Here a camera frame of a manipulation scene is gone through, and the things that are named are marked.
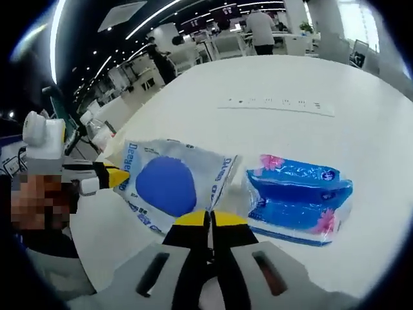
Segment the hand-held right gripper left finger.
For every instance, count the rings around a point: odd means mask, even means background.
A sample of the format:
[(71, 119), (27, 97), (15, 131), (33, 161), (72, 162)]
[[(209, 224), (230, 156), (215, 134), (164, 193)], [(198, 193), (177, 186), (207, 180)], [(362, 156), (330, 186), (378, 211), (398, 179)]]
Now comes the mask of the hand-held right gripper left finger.
[(162, 243), (153, 243), (114, 272), (97, 293), (100, 309), (198, 309), (208, 280), (209, 213), (178, 218)]

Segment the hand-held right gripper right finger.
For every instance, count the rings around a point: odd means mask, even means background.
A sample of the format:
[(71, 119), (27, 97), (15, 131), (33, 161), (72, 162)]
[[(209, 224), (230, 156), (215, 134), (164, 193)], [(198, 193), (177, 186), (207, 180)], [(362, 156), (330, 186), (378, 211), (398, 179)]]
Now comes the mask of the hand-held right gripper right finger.
[(304, 266), (259, 242), (244, 218), (212, 212), (212, 239), (226, 309), (320, 309), (323, 290)]

